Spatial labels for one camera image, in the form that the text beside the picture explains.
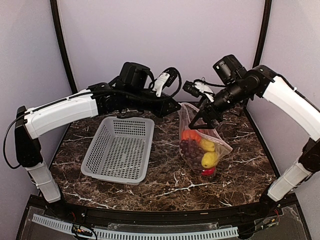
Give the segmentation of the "orange toy fruit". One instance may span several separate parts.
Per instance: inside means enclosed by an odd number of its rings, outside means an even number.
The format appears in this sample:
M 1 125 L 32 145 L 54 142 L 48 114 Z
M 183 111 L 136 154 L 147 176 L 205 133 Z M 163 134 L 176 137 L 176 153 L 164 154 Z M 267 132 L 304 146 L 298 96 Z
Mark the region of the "orange toy fruit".
M 202 137 L 198 134 L 198 132 L 194 129 L 186 129 L 181 133 L 182 140 L 195 140 L 199 143 Z

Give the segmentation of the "large yellow toy fruit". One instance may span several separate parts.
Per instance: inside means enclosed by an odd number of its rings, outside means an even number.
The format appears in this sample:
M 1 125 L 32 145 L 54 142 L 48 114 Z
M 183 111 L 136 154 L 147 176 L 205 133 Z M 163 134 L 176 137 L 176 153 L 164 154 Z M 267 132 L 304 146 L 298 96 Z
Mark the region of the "large yellow toy fruit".
M 215 143 L 206 138 L 200 140 L 199 146 L 206 152 L 214 152 L 216 149 Z

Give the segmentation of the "clear pink-dotted zip bag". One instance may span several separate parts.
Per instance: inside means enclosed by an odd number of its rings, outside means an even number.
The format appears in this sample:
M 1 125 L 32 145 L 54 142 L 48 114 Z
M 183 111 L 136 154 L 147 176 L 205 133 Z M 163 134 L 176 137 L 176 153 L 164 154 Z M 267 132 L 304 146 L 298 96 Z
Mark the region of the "clear pink-dotted zip bag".
M 222 140 L 215 129 L 191 129 L 189 124 L 199 109 L 187 102 L 180 105 L 179 153 L 195 174 L 214 177 L 220 160 L 233 148 Z

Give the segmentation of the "dark red toy grapes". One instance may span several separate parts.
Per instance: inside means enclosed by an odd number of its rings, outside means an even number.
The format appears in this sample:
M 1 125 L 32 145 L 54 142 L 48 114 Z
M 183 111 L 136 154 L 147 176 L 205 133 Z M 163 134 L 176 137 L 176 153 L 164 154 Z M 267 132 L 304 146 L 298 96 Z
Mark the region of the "dark red toy grapes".
M 200 175 L 203 171 L 202 158 L 205 151 L 198 146 L 198 143 L 194 139 L 183 139 L 179 143 L 179 151 L 186 164 L 191 170 Z

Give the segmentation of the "small yellow toy fruit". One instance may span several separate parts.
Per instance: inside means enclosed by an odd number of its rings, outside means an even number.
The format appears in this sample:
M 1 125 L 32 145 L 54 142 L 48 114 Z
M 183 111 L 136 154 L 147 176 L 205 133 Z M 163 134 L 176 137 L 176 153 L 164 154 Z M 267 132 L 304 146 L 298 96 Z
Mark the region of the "small yellow toy fruit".
M 216 152 L 206 152 L 201 160 L 201 165 L 205 169 L 211 169 L 219 163 L 218 154 Z

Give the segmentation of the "red toy bell pepper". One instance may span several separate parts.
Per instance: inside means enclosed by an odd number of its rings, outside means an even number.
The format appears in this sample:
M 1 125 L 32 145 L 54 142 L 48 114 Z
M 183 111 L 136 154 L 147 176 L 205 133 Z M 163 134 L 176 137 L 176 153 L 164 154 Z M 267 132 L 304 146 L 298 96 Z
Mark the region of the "red toy bell pepper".
M 204 169 L 201 173 L 202 176 L 212 176 L 214 175 L 216 172 L 216 169 L 213 167 L 213 168 L 210 168 L 210 169 Z

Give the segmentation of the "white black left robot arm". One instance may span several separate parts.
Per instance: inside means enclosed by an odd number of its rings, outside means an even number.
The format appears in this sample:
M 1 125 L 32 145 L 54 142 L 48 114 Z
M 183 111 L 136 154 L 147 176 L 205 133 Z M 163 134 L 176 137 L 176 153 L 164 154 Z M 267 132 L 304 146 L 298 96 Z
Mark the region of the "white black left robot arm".
M 88 86 L 78 93 L 39 107 L 18 108 L 13 122 L 17 162 L 26 169 L 58 217 L 67 218 L 71 208 L 62 200 L 63 193 L 43 159 L 39 137 L 78 120 L 127 109 L 149 111 L 163 118 L 181 108 L 174 100 L 177 90 L 171 95 L 163 93 L 163 89 L 170 87 L 175 80 L 178 80 L 180 88 L 182 77 L 174 67 L 168 67 L 154 77 L 149 67 L 125 62 L 120 74 L 108 83 Z

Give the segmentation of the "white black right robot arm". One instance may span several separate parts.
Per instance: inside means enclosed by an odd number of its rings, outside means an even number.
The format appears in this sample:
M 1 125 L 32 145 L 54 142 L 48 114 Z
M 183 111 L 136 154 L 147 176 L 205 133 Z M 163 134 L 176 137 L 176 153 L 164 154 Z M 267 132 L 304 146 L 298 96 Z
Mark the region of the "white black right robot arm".
M 200 80 L 187 81 L 183 90 L 195 97 L 203 96 L 200 110 L 189 124 L 193 130 L 214 129 L 222 121 L 223 113 L 236 104 L 255 96 L 274 104 L 291 117 L 309 136 L 301 156 L 283 175 L 275 180 L 255 205 L 255 213 L 266 217 L 287 193 L 320 170 L 320 111 L 295 88 L 265 65 L 251 70 L 215 66 L 225 87 L 218 93 L 210 91 Z

